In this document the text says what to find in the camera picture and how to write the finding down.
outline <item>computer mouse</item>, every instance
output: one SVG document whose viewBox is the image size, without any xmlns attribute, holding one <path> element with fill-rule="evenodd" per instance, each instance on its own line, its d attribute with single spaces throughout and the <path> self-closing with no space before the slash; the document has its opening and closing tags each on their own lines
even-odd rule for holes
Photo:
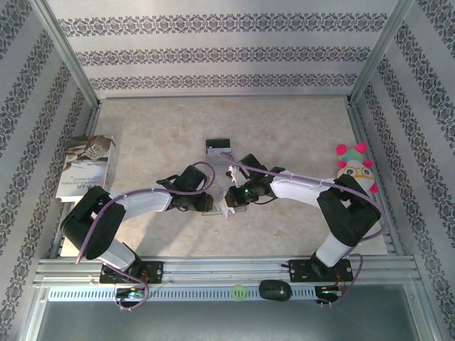
<svg viewBox="0 0 455 341">
<path fill-rule="evenodd" d="M 291 298 L 292 289 L 287 282 L 267 279 L 259 285 L 259 295 L 265 300 L 285 302 Z"/>
</svg>

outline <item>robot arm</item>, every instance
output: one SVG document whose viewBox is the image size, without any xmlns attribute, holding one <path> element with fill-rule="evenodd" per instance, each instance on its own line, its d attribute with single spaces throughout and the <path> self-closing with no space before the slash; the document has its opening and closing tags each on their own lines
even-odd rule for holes
<svg viewBox="0 0 455 341">
<path fill-rule="evenodd" d="M 245 166 L 267 170 L 252 154 L 240 162 Z M 231 168 L 227 175 L 233 178 L 236 186 L 229 189 L 225 196 L 226 203 L 230 207 L 248 205 L 250 202 L 258 201 L 260 196 L 268 195 L 276 199 L 287 198 L 305 202 L 321 209 L 331 232 L 312 256 L 311 268 L 320 277 L 355 247 L 380 219 L 379 211 L 368 201 L 346 191 L 323 185 L 334 183 L 366 195 L 364 189 L 350 175 L 343 174 L 337 179 L 328 180 L 313 179 L 311 183 L 305 183 L 293 179 L 298 175 L 283 168 L 275 167 L 271 172 L 287 177 L 248 171 L 244 168 Z"/>
<path fill-rule="evenodd" d="M 173 175 L 157 181 L 153 189 L 193 192 L 204 186 L 207 176 L 195 166 L 189 166 L 181 175 Z M 81 246 L 94 219 L 100 210 L 121 193 L 108 193 L 101 187 L 91 188 L 63 220 L 65 236 L 77 247 Z M 137 193 L 125 196 L 105 211 L 99 220 L 85 250 L 86 259 L 100 259 L 128 274 L 141 277 L 144 265 L 141 259 L 114 236 L 120 224 L 146 212 L 164 212 L 176 208 L 180 211 L 207 212 L 212 209 L 213 198 L 207 193 L 197 195 L 177 195 L 165 192 Z"/>
</svg>

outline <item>green tape roll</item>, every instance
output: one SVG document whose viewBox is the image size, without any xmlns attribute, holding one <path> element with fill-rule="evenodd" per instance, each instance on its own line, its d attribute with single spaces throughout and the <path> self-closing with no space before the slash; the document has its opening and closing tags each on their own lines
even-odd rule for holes
<svg viewBox="0 0 455 341">
<path fill-rule="evenodd" d="M 232 288 L 232 296 L 236 301 L 243 301 L 247 297 L 247 289 L 240 284 L 237 284 Z"/>
</svg>

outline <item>book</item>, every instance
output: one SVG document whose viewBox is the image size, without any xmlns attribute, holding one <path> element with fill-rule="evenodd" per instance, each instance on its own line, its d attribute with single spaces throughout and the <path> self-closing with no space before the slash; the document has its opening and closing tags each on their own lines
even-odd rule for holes
<svg viewBox="0 0 455 341">
<path fill-rule="evenodd" d="M 113 136 L 71 138 L 56 197 L 62 202 L 77 202 L 94 186 L 109 190 L 115 152 Z"/>
</svg>

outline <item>stuffed toy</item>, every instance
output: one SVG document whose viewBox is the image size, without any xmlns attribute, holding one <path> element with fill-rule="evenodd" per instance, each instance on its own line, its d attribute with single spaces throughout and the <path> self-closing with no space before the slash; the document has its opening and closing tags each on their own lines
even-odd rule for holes
<svg viewBox="0 0 455 341">
<path fill-rule="evenodd" d="M 365 159 L 365 152 L 367 151 L 367 144 L 365 142 L 359 143 L 354 148 L 348 148 L 344 144 L 336 147 L 336 155 L 338 155 L 338 171 L 337 177 L 341 174 L 348 174 L 355 178 L 361 188 L 368 193 L 372 194 L 379 191 L 378 186 L 375 184 L 375 176 L 369 169 L 374 166 L 373 161 Z"/>
</svg>

